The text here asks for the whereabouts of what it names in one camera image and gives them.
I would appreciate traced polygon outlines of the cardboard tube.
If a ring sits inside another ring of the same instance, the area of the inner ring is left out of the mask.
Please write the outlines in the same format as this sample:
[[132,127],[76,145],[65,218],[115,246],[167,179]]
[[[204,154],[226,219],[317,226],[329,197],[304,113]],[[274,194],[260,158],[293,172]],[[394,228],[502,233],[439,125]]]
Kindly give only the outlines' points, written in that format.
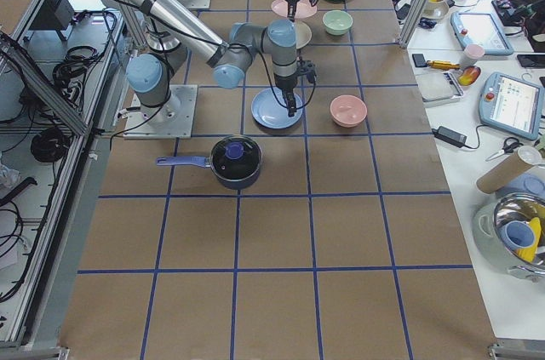
[[542,165],[542,154],[533,146],[521,146],[476,181],[477,188],[491,194],[528,170]]

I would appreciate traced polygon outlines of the pink bowl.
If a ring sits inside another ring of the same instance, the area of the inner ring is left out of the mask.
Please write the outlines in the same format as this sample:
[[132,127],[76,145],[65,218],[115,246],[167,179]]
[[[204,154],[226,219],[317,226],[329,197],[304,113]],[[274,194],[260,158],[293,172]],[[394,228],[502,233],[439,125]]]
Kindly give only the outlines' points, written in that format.
[[359,126],[368,115],[366,104],[354,95],[343,94],[330,102],[330,115],[333,121],[344,128]]

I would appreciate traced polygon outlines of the green bowl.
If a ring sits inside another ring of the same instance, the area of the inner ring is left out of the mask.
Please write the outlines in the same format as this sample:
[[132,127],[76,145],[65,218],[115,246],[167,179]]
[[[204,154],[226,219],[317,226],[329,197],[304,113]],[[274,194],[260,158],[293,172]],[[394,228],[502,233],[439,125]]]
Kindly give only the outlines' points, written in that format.
[[323,15],[325,31],[332,36],[347,34],[353,26],[353,17],[346,11],[331,10]]

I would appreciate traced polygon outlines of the pink plate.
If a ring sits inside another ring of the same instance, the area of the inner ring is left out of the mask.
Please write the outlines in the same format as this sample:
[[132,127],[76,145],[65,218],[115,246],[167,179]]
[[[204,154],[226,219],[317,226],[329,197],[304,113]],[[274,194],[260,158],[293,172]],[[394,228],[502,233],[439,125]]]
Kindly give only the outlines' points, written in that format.
[[[285,0],[274,0],[271,3],[271,10],[280,17],[288,17],[288,4]],[[309,0],[300,0],[296,5],[295,19],[303,20],[317,13],[318,8],[312,6]]]

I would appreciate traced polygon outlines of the scissors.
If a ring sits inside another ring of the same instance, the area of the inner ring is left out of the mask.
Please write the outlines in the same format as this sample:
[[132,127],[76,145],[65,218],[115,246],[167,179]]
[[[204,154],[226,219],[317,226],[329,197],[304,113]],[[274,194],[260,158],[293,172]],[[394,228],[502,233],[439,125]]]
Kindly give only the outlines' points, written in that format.
[[488,156],[485,161],[490,162],[492,160],[498,159],[501,156],[513,154],[522,145],[523,143],[519,139],[513,136],[507,137],[503,141],[501,149]]

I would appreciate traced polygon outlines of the near teach pendant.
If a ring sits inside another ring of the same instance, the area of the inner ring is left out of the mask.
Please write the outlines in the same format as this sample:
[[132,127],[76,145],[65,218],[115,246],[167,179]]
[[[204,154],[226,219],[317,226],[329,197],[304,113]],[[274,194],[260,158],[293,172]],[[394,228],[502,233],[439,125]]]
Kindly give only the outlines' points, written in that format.
[[479,99],[480,121],[488,126],[536,140],[544,88],[500,72],[492,73]]

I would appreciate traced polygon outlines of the glass pot lid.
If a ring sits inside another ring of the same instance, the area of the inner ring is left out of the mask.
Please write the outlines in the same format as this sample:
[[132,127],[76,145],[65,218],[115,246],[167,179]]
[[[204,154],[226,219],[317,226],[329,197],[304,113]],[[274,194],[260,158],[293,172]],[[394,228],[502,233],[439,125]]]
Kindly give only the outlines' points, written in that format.
[[213,147],[211,164],[224,179],[243,180],[258,171],[261,148],[246,136],[228,136]]

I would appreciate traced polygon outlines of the pink paper cup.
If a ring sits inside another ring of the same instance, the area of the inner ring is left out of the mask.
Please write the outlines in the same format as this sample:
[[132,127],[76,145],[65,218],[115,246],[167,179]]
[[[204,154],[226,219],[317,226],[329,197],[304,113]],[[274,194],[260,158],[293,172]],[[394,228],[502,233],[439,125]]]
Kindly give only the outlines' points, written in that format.
[[470,43],[462,51],[462,55],[459,59],[459,65],[461,69],[465,69],[469,66],[474,66],[485,55],[485,49],[476,44]]

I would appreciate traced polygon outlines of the blue plate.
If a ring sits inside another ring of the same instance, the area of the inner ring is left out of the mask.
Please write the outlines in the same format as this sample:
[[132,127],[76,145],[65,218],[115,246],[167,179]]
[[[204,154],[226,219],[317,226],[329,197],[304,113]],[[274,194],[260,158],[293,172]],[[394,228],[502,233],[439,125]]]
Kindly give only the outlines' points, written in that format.
[[270,129],[286,129],[295,125],[302,116],[302,100],[295,94],[297,110],[293,117],[284,107],[282,91],[276,87],[263,89],[251,103],[252,117],[261,125]]

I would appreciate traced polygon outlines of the teach pendant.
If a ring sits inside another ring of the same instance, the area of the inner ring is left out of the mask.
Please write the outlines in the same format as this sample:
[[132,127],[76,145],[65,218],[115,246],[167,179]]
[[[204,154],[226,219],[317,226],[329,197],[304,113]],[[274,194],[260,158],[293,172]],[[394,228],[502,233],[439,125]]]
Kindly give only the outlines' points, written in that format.
[[513,46],[503,32],[502,26],[490,13],[457,11],[450,16],[450,25],[463,49],[470,44],[476,44],[485,51],[485,55],[513,54]]
[[500,72],[492,73],[479,99],[480,121],[488,126],[536,140],[544,88]]

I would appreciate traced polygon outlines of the white plate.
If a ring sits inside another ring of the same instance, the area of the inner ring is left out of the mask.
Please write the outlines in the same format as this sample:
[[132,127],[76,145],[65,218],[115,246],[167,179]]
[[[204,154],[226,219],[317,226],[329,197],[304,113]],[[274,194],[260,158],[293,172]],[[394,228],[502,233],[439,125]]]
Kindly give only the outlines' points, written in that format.
[[297,49],[303,49],[312,39],[312,30],[308,24],[303,21],[296,21],[295,28],[295,45]]

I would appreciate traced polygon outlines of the dark blue saucepan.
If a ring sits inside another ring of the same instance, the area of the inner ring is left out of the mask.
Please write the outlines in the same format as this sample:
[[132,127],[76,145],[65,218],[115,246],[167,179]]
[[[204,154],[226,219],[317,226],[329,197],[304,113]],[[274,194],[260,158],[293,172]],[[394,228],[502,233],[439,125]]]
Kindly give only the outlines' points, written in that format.
[[210,169],[226,188],[242,190],[259,178],[262,150],[256,141],[245,135],[230,135],[218,141],[208,156],[158,157],[158,166],[196,166]]

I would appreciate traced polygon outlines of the steel mixing bowl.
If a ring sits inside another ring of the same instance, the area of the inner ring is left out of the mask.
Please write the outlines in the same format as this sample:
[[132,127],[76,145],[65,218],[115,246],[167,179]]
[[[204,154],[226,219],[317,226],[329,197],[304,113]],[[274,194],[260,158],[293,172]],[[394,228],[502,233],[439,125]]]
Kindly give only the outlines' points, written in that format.
[[544,280],[544,199],[513,193],[493,210],[493,230],[500,245],[500,267],[507,274],[537,283]]

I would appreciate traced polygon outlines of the far teach pendant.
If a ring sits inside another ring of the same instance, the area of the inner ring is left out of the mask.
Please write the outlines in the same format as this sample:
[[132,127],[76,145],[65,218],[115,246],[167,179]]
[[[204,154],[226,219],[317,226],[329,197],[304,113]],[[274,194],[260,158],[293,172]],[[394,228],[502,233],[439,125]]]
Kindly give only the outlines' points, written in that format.
[[513,54],[513,46],[503,32],[502,26],[490,13],[457,11],[450,16],[450,25],[463,49],[470,44],[476,44],[485,51],[485,55]]

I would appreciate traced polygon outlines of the black power adapter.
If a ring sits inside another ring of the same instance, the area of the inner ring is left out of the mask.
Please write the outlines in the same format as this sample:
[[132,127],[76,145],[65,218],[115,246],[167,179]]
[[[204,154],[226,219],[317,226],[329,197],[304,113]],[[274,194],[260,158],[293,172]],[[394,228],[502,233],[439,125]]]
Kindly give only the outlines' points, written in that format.
[[466,135],[444,126],[439,126],[436,129],[432,129],[432,133],[435,139],[441,140],[454,147],[463,148],[466,145]]

